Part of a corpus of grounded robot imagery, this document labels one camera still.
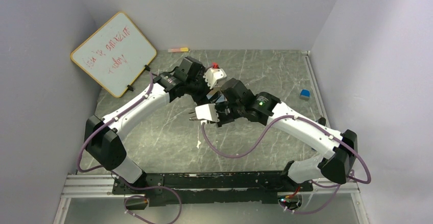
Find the whiteboard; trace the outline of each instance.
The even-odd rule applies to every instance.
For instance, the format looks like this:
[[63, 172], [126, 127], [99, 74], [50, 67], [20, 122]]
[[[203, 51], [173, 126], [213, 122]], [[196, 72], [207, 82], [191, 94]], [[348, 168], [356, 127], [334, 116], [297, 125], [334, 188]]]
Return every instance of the whiteboard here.
[[118, 12], [70, 55], [114, 97], [121, 97], [156, 56], [156, 50], [124, 12]]

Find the whiteboard stand clip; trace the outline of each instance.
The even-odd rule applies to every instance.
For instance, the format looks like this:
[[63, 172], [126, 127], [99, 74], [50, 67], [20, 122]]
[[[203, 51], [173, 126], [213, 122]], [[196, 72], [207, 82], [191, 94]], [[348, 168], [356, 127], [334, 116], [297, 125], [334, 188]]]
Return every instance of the whiteboard stand clip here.
[[127, 85], [126, 87], [128, 88], [127, 90], [134, 91], [134, 87], [132, 87], [131, 85]]

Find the red object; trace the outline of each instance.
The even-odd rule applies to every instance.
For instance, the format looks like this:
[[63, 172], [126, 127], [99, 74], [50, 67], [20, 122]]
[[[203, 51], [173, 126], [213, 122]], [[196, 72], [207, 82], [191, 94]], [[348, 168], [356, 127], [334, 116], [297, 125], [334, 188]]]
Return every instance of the red object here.
[[295, 192], [293, 194], [287, 196], [287, 198], [293, 198], [296, 195], [296, 193], [299, 192], [299, 190], [301, 190], [301, 186], [298, 186], [298, 188], [296, 188]]

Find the marker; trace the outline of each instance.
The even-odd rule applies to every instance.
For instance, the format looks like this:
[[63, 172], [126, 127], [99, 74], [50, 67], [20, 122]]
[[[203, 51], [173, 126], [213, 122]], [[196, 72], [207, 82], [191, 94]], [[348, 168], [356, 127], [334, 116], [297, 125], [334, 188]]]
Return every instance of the marker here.
[[188, 47], [169, 49], [169, 52], [188, 52]]

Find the gray marble floor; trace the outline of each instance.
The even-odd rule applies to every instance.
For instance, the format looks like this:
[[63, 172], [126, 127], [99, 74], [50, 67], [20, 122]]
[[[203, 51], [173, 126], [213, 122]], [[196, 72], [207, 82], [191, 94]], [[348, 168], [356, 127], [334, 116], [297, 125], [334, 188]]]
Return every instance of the gray marble floor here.
[[[213, 50], [171, 54], [160, 51], [150, 64], [152, 72], [171, 70], [184, 56], [197, 58], [205, 65], [217, 62], [228, 78], [237, 78], [257, 94], [266, 91], [279, 97], [299, 113], [311, 118], [320, 117], [312, 92], [307, 67], [300, 51]], [[147, 72], [133, 84], [135, 91], [121, 98], [102, 90], [96, 116], [103, 117], [142, 92], [149, 84]], [[310, 90], [311, 98], [299, 98], [302, 89]], [[199, 122], [189, 121], [188, 111], [194, 108], [188, 96], [178, 98], [155, 111], [138, 124], [124, 141], [129, 157], [146, 172], [213, 172], [247, 170], [282, 170], [290, 160], [304, 160], [316, 152], [303, 142], [277, 129], [270, 129], [261, 144], [240, 159], [217, 156], [206, 144]], [[208, 137], [216, 147], [228, 154], [247, 151], [261, 134], [264, 126], [238, 119], [221, 128], [208, 125]], [[87, 152], [83, 167], [97, 165]], [[107, 173], [103, 169], [90, 173]]]

